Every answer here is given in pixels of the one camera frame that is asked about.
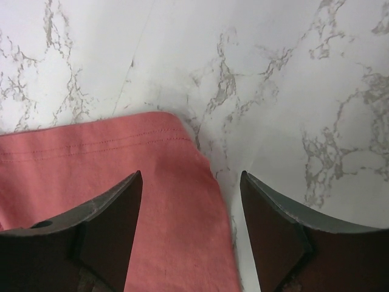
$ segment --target marble surface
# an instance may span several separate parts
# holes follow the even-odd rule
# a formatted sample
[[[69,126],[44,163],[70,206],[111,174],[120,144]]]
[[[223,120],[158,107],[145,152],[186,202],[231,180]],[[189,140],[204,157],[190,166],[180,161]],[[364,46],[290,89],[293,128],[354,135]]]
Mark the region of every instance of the marble surface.
[[[0,0],[0,131],[164,110],[212,165],[244,291],[239,176],[389,227],[386,0]]]

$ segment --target stitched seam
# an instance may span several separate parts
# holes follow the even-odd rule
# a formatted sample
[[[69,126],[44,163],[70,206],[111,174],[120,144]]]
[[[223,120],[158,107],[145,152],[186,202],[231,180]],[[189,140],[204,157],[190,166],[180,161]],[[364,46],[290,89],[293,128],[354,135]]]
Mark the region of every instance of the stitched seam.
[[[141,134],[135,134],[135,135],[127,136],[127,137],[111,139],[111,140],[105,140],[105,141],[100,141],[100,142],[68,145],[68,146],[63,146],[63,147],[58,147],[58,148],[51,148],[51,149],[45,149],[45,150],[36,150],[36,151],[27,151],[27,152],[3,152],[3,153],[0,153],[0,155],[22,155],[22,154],[43,153],[43,152],[48,152],[48,151],[62,150],[62,149],[68,149],[68,148],[74,148],[74,147],[82,147],[82,146],[88,146],[88,145],[105,144],[105,143],[125,140],[125,139],[128,139],[128,138],[140,137],[140,136],[144,136],[144,135],[148,135],[148,134],[154,134],[154,133],[163,133],[163,132],[168,132],[168,131],[183,131],[183,130],[182,129],[154,130],[154,131],[150,131],[150,132],[144,132],[144,133],[141,133]]]
[[[153,143],[156,143],[156,142],[179,141],[179,140],[191,142],[191,140],[189,138],[182,138],[182,137],[179,137],[179,138],[168,138],[168,139],[159,139],[159,140],[154,140],[154,141],[149,141],[149,142],[136,143],[136,144],[119,146],[119,147],[107,148],[107,149],[100,149],[100,150],[95,150],[95,151],[77,152],[77,153],[71,153],[71,154],[65,154],[65,155],[56,155],[56,156],[43,157],[43,158],[32,158],[32,159],[25,159],[25,160],[1,160],[0,163],[42,161],[42,160],[53,159],[53,158],[60,158],[60,157],[66,157],[66,156],[88,154],[88,153],[98,153],[98,152],[105,152],[105,151],[109,151],[109,150],[118,150],[118,149],[123,149],[123,148],[127,148],[127,147],[153,144]]]

